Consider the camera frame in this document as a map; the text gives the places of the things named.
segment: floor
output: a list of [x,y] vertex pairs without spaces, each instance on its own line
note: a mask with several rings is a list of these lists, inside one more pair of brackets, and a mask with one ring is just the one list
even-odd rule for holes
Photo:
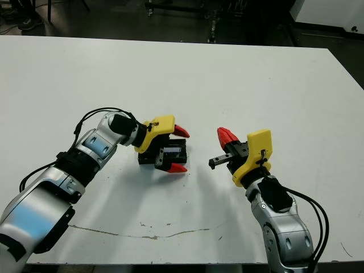
[[[21,32],[17,22],[0,20],[0,34],[65,36],[99,39],[151,40],[164,42],[206,43],[210,37],[212,16],[178,11],[154,10],[148,17],[144,0],[86,0],[87,12],[80,0],[59,0],[52,5],[52,24],[47,22],[47,1],[37,0],[37,12],[44,19],[44,26],[29,32]],[[173,0],[174,4],[194,7],[196,0]],[[6,7],[6,1],[0,1]],[[218,0],[210,0],[208,10],[218,7]],[[293,27],[287,20],[264,25],[265,36],[259,44],[267,46],[300,46],[328,48],[354,79],[364,88],[364,41],[343,39],[336,32],[307,30]],[[246,24],[240,19],[221,19],[216,28],[216,43],[252,44]],[[320,265],[320,272],[364,272],[364,263],[327,263]],[[112,273],[112,272],[237,272],[227,268],[206,266],[28,266],[24,272],[47,273]],[[244,273],[268,272],[265,264],[239,266]]]

